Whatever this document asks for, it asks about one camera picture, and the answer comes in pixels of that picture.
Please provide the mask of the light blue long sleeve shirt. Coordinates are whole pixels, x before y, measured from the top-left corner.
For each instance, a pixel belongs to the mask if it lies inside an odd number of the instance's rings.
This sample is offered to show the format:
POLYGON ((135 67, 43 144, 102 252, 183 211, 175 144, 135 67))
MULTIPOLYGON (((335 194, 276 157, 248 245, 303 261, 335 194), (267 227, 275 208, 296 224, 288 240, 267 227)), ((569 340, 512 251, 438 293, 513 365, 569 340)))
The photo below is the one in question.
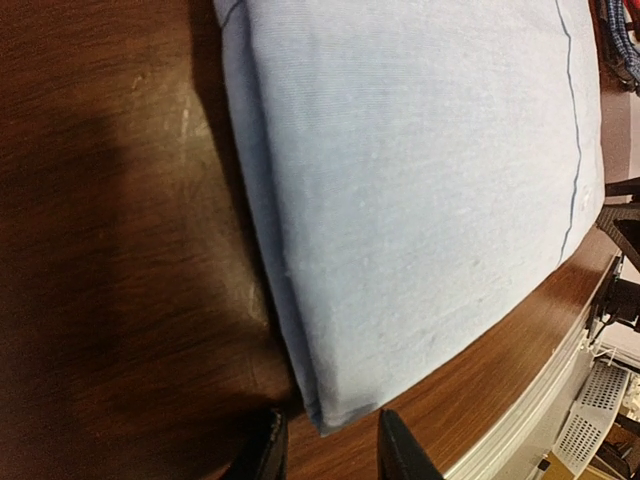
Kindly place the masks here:
POLYGON ((235 142, 331 434, 502 320, 604 201, 585 1, 218 1, 235 142))

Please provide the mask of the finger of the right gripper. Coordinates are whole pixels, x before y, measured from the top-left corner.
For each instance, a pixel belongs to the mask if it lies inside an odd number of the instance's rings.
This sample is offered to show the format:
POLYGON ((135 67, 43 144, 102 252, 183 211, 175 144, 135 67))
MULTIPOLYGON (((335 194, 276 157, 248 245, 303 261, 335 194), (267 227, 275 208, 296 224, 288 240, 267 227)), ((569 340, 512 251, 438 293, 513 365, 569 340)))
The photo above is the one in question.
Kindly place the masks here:
POLYGON ((596 226, 609 236, 636 270, 640 268, 639 214, 638 204, 610 204, 603 206, 596 220, 596 226))
POLYGON ((627 179, 605 185, 606 197, 628 196, 638 198, 640 195, 640 179, 627 179))

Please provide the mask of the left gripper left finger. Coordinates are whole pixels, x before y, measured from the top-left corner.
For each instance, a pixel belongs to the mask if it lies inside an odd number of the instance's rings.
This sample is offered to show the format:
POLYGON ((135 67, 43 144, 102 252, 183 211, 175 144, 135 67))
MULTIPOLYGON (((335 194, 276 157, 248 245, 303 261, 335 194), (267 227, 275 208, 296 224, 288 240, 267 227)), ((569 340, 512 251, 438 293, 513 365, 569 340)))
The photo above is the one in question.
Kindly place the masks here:
POLYGON ((265 411, 257 429, 234 458, 222 480, 283 480, 287 478, 288 420, 280 409, 265 411))

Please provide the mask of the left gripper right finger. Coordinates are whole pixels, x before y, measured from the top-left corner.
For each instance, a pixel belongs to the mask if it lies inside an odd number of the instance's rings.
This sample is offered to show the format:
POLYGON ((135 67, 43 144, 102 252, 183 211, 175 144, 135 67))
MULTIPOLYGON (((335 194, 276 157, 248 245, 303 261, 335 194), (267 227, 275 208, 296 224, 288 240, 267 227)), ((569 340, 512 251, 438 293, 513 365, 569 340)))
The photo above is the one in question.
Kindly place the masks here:
POLYGON ((383 409, 378 417, 378 478, 383 480, 443 480, 431 459, 399 414, 383 409))

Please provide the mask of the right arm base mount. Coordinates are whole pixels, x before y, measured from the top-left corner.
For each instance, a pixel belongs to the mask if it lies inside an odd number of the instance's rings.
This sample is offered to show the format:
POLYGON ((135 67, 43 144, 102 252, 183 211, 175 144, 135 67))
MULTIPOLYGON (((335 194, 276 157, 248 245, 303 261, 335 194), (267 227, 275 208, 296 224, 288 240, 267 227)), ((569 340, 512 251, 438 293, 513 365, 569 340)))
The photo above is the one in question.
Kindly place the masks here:
POLYGON ((621 277, 624 254, 615 257, 591 302, 586 326, 593 345, 615 323, 639 331, 639 284, 621 277))

